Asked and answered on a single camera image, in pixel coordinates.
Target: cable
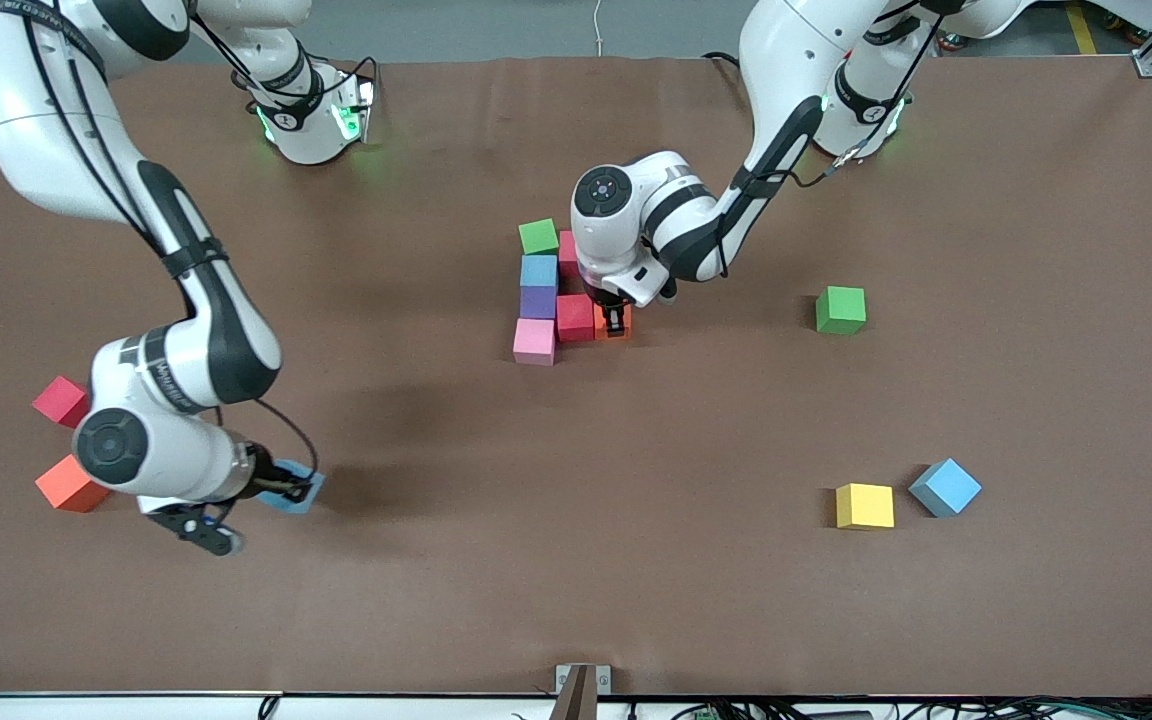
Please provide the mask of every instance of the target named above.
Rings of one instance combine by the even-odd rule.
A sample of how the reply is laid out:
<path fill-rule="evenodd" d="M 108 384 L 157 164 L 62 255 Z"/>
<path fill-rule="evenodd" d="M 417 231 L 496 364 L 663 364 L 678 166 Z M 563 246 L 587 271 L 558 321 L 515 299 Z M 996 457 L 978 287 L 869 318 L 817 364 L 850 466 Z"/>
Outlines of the cable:
<path fill-rule="evenodd" d="M 914 0 L 912 3 L 904 3 L 904 5 L 901 5 L 900 8 L 896 8 L 895 10 L 890 10 L 888 13 L 884 13 L 881 15 L 878 15 L 878 17 L 874 18 L 874 23 L 881 23 L 884 20 L 895 18 L 896 15 L 899 15 L 901 13 L 904 13 L 905 10 L 909 10 L 909 9 L 914 8 L 919 2 L 920 2 L 920 0 Z"/>
<path fill-rule="evenodd" d="M 270 720 L 274 715 L 274 711 L 278 710 L 278 703 L 282 699 L 282 696 L 272 694 L 270 697 L 260 700 L 260 707 L 256 710 L 256 720 Z"/>
<path fill-rule="evenodd" d="M 909 81 L 910 78 L 914 77 L 914 70 L 918 69 L 918 65 L 922 63 L 923 58 L 927 55 L 927 50 L 929 47 L 932 46 L 932 41 L 937 39 L 937 31 L 938 29 L 941 29 L 942 22 L 945 22 L 945 15 L 937 15 L 935 22 L 932 23 L 932 31 L 927 32 L 927 39 L 923 41 L 923 46 L 918 50 L 918 55 L 915 55 L 914 62 L 909 65 L 909 68 L 905 68 L 905 76 L 902 77 L 899 85 L 896 85 L 896 92 L 893 92 L 890 99 L 888 99 L 887 103 L 884 103 L 884 105 L 888 105 L 890 106 L 890 108 L 895 108 L 896 100 L 899 100 L 902 94 L 905 94 L 905 89 L 909 88 Z M 886 120 L 887 115 L 884 115 L 882 119 Z M 794 179 L 794 182 L 798 187 L 804 187 L 804 188 L 812 187 L 823 181 L 824 179 L 832 176 L 832 174 L 835 173 L 838 168 L 841 168 L 847 160 L 850 160 L 852 156 L 855 156 L 855 152 L 858 152 L 861 151 L 861 149 L 869 145 L 869 142 L 872 141 L 874 136 L 878 135 L 878 131 L 881 131 L 884 124 L 887 123 L 885 123 L 882 120 L 879 120 L 879 122 L 874 124 L 874 129 L 872 129 L 872 131 L 869 131 L 869 136 L 865 136 L 864 141 L 855 143 L 855 145 L 851 145 L 850 149 L 848 149 L 843 154 L 839 156 L 835 161 L 829 164 L 828 168 L 820 172 L 819 176 L 812 179 L 812 181 L 810 182 L 803 182 L 803 179 L 797 176 L 797 173 L 795 173 L 793 168 L 788 170 L 771 170 L 767 173 L 763 173 L 761 176 L 756 176 L 756 177 L 757 179 L 773 179 L 776 176 L 781 176 L 781 179 L 790 177 Z"/>
<path fill-rule="evenodd" d="M 707 60 L 727 60 L 728 63 L 736 65 L 740 68 L 740 60 L 732 53 L 723 53 L 721 50 L 714 50 L 713 53 L 705 53 L 702 58 Z"/>
<path fill-rule="evenodd" d="M 264 407 L 265 410 L 270 410 L 271 415 L 274 415 L 275 418 L 282 420 L 288 429 L 291 429 L 293 433 L 296 433 L 297 437 L 301 438 L 301 441 L 305 444 L 306 450 L 310 450 L 310 458 L 311 458 L 310 477 L 311 478 L 314 477 L 317 471 L 319 471 L 319 450 L 317 450 L 317 448 L 314 447 L 314 441 L 310 439 L 310 435 L 306 434 L 305 430 L 302 430 L 300 425 L 297 425 L 296 423 L 294 423 L 294 420 L 291 420 L 291 418 L 288 418 L 287 415 L 283 415 L 283 411 L 279 410 L 278 407 L 271 406 L 270 402 L 262 400 L 262 397 L 256 399 L 256 404 Z"/>
<path fill-rule="evenodd" d="M 689 708 L 680 711 L 676 715 L 672 717 L 669 720 L 682 720 L 684 719 L 684 717 L 691 715 L 692 712 L 696 712 L 698 710 L 704 710 L 706 707 L 708 707 L 708 705 L 692 705 Z"/>
<path fill-rule="evenodd" d="M 598 56 L 602 58 L 602 30 L 598 28 L 599 8 L 602 8 L 602 0 L 594 3 L 594 46 L 598 47 Z"/>
<path fill-rule="evenodd" d="M 136 213 L 136 219 L 141 220 L 141 225 L 132 225 L 136 232 L 141 233 L 143 240 L 145 240 L 146 245 L 151 250 L 154 250 L 154 255 L 164 256 L 164 251 L 160 249 L 159 243 L 154 241 L 154 236 L 150 234 L 150 223 L 146 222 L 145 214 L 141 213 L 141 206 L 136 204 L 136 197 L 132 196 L 132 189 L 128 187 L 127 179 L 123 179 L 123 173 L 118 168 L 118 164 L 114 164 L 114 154 L 109 152 L 109 143 L 105 142 L 105 132 L 100 131 L 99 127 L 96 127 L 96 113 L 92 112 L 91 101 L 88 100 L 88 91 L 83 88 L 83 78 L 78 75 L 78 63 L 74 60 L 73 54 L 69 55 L 69 77 L 74 81 L 74 86 L 78 91 L 78 101 L 83 105 L 83 113 L 88 114 L 88 122 L 92 126 L 92 135 L 96 136 L 97 145 L 100 145 L 101 154 L 105 156 L 105 161 L 109 164 L 109 172 L 114 173 L 114 179 L 118 181 L 118 185 L 122 188 L 123 196 L 127 197 L 127 204 L 131 206 L 134 213 Z"/>
<path fill-rule="evenodd" d="M 47 92 L 47 100 L 51 100 L 52 108 L 56 109 L 56 118 L 60 119 L 60 126 L 65 128 L 65 135 L 69 137 L 69 142 L 73 143 L 74 149 L 78 151 L 78 157 L 83 160 L 84 167 L 88 168 L 88 173 L 91 173 L 92 179 L 99 184 L 101 191 L 105 192 L 106 199 L 109 200 L 111 205 L 119 211 L 120 215 L 128 225 L 130 225 L 137 233 L 141 234 L 143 238 L 152 247 L 152 242 L 146 237 L 145 232 L 141 227 L 137 227 L 136 222 L 132 220 L 132 215 L 128 214 L 128 211 L 123 209 L 123 205 L 114 197 L 114 192 L 109 190 L 108 184 L 105 184 L 105 179 L 100 176 L 100 173 L 96 172 L 96 165 L 92 165 L 91 158 L 88 158 L 86 150 L 83 149 L 82 143 L 78 142 L 78 135 L 74 131 L 74 128 L 69 124 L 68 114 L 65 114 L 63 106 L 60 105 L 60 99 L 56 96 L 56 89 L 51 85 L 51 77 L 47 76 L 47 70 L 45 65 L 41 62 L 41 54 L 38 53 L 38 41 L 33 36 L 33 24 L 29 18 L 20 18 L 20 22 L 24 23 L 24 35 L 29 41 L 29 53 L 33 55 L 35 67 L 38 69 L 38 77 L 41 78 L 41 86 Z"/>
<path fill-rule="evenodd" d="M 215 46 L 215 51 L 218 51 L 218 53 L 220 53 L 220 55 L 228 61 L 232 68 L 238 70 L 238 74 L 242 74 L 243 79 L 247 79 L 248 85 L 257 86 L 260 89 L 260 91 L 268 92 L 268 94 L 280 94 L 282 97 L 296 97 L 296 99 L 298 100 L 306 100 L 310 99 L 310 97 L 324 97 L 328 92 L 334 91 L 335 88 L 340 88 L 344 83 L 349 82 L 350 77 L 364 77 L 364 76 L 358 76 L 358 70 L 361 70 L 362 67 L 364 67 L 364 65 L 366 63 L 371 63 L 372 68 L 374 68 L 372 73 L 376 74 L 377 78 L 380 77 L 380 65 L 376 62 L 374 58 L 372 58 L 371 55 L 366 55 L 366 58 L 358 60 L 358 63 L 351 70 L 349 70 L 349 73 L 344 73 L 344 77 L 340 78 L 338 83 L 335 83 L 335 85 L 324 88 L 319 92 L 306 92 L 306 94 L 302 94 L 302 92 L 283 92 L 282 90 L 271 90 L 271 88 L 265 88 L 264 85 L 262 85 L 260 82 L 252 79 L 251 70 L 247 69 L 247 65 L 243 63 L 242 58 L 238 58 L 238 54 L 234 53 L 233 48 L 229 47 L 229 45 L 225 45 L 225 40 L 220 40 L 220 36 L 211 31 L 211 28 L 207 26 L 207 23 L 205 22 L 204 18 L 200 18 L 198 17 L 198 15 L 195 15 L 192 20 L 195 23 L 198 24 L 199 28 L 202 28 L 202 32 L 205 32 L 206 36 L 210 38 L 212 46 Z M 319 56 L 310 55 L 308 53 L 306 56 L 319 59 Z"/>

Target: cube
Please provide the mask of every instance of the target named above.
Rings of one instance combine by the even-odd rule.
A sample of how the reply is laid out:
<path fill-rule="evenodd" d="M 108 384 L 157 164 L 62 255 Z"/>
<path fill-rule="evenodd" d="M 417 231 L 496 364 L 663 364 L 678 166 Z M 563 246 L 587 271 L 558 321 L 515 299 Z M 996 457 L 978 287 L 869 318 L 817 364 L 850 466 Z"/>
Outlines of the cube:
<path fill-rule="evenodd" d="M 558 255 L 558 229 L 552 219 L 518 225 L 518 238 L 523 255 Z"/>
<path fill-rule="evenodd" d="M 52 423 L 68 429 L 76 429 L 91 409 L 86 389 L 61 376 L 56 376 L 40 396 L 33 397 L 32 406 Z"/>
<path fill-rule="evenodd" d="M 310 478 L 310 492 L 305 494 L 305 500 L 300 502 L 293 502 L 285 498 L 283 493 L 273 491 L 257 493 L 256 500 L 273 507 L 275 510 L 288 511 L 290 515 L 305 515 L 306 511 L 310 511 L 310 506 L 314 505 L 314 498 L 319 497 L 319 491 L 323 488 L 323 473 L 314 473 L 311 477 L 310 469 L 293 460 L 275 460 L 274 465 L 287 470 L 288 473 L 296 475 L 298 478 Z"/>
<path fill-rule="evenodd" d="M 621 316 L 621 323 L 626 326 L 626 333 L 617 334 L 617 336 L 608 336 L 607 318 L 602 314 L 602 308 L 594 305 L 594 340 L 630 340 L 630 334 L 634 331 L 634 306 L 622 306 Z"/>
<path fill-rule="evenodd" d="M 522 256 L 518 287 L 558 287 L 558 257 L 554 255 Z"/>
<path fill-rule="evenodd" d="M 558 234 L 558 276 L 579 278 L 579 263 L 576 262 L 576 236 L 573 232 Z"/>
<path fill-rule="evenodd" d="M 865 291 L 859 287 L 824 288 L 817 300 L 817 332 L 856 334 L 865 324 Z"/>
<path fill-rule="evenodd" d="M 528 320 L 558 318 L 556 287 L 520 287 L 518 316 Z"/>
<path fill-rule="evenodd" d="M 938 518 L 954 518 L 980 492 L 980 483 L 948 457 L 919 475 L 909 492 Z"/>
<path fill-rule="evenodd" d="M 109 490 L 92 483 L 88 470 L 73 455 L 56 462 L 33 484 L 56 510 L 91 511 L 109 497 Z"/>
<path fill-rule="evenodd" d="M 520 365 L 553 365 L 553 320 L 521 318 L 513 329 L 513 359 Z"/>
<path fill-rule="evenodd" d="M 559 295 L 558 342 L 586 342 L 591 340 L 594 340 L 594 302 L 584 293 L 581 295 Z"/>
<path fill-rule="evenodd" d="M 877 530 L 896 526 L 892 488 L 851 483 L 835 491 L 838 526 L 846 530 Z"/>

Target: metal bracket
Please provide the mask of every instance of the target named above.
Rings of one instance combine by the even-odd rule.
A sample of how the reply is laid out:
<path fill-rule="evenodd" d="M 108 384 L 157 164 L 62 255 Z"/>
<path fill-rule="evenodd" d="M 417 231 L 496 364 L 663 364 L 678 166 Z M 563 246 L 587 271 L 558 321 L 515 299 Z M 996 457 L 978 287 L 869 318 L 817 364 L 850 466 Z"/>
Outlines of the metal bracket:
<path fill-rule="evenodd" d="M 598 694 L 612 694 L 612 666 L 593 665 L 591 662 L 568 662 L 567 665 L 554 666 L 554 692 L 561 694 L 567 684 L 568 676 L 573 673 L 573 667 L 590 667 L 594 670 L 594 688 Z"/>
<path fill-rule="evenodd" d="M 1143 78 L 1152 77 L 1152 65 L 1144 65 L 1143 63 L 1143 61 L 1140 60 L 1140 51 L 1139 50 L 1134 50 L 1132 51 L 1132 65 L 1135 65 L 1135 67 L 1137 67 L 1137 74 L 1138 74 L 1138 76 L 1140 76 Z"/>

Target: blue cube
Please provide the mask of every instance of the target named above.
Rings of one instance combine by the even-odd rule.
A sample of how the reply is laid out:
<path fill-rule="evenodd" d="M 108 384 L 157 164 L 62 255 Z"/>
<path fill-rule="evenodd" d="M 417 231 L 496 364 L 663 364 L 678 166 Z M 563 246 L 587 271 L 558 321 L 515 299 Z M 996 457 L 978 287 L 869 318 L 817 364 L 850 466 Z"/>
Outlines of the blue cube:
<path fill-rule="evenodd" d="M 297 461 L 275 460 L 274 464 L 279 465 L 279 468 L 282 468 L 283 470 L 287 470 L 288 473 L 296 475 L 298 478 L 310 477 L 310 469 L 302 465 Z M 310 488 L 310 492 L 306 493 L 305 500 L 302 500 L 301 502 L 293 502 L 291 500 L 287 500 L 287 498 L 280 495 L 280 493 L 271 491 L 257 493 L 256 500 L 273 507 L 275 510 L 290 511 L 291 515 L 303 515 L 306 514 L 306 511 L 310 511 L 310 506 L 314 505 L 314 498 L 319 497 L 319 491 L 323 488 L 323 473 L 314 473 L 314 477 L 310 478 L 312 487 Z"/>
<path fill-rule="evenodd" d="M 558 288 L 558 256 L 522 256 L 522 272 L 518 274 L 518 286 Z"/>
<path fill-rule="evenodd" d="M 909 487 L 909 492 L 918 498 L 932 515 L 938 518 L 952 518 L 963 511 L 972 498 L 980 492 L 980 483 L 961 468 L 954 458 L 941 460 L 920 475 Z"/>

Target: stacked cubes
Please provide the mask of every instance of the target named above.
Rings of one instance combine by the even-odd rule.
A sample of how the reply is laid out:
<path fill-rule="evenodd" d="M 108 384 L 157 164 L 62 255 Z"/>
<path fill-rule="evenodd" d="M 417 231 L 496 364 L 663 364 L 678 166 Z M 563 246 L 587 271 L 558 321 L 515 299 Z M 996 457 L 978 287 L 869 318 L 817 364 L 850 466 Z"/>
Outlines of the stacked cubes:
<path fill-rule="evenodd" d="M 585 295 L 571 232 L 556 232 L 552 219 L 518 225 L 522 268 L 518 274 L 518 323 L 513 358 L 524 365 L 553 365 L 558 342 L 626 340 L 630 308 L 621 309 L 626 332 L 609 336 L 602 310 Z"/>
<path fill-rule="evenodd" d="M 522 272 L 513 358 L 524 365 L 553 365 L 558 318 L 558 232 L 553 220 L 518 225 Z"/>

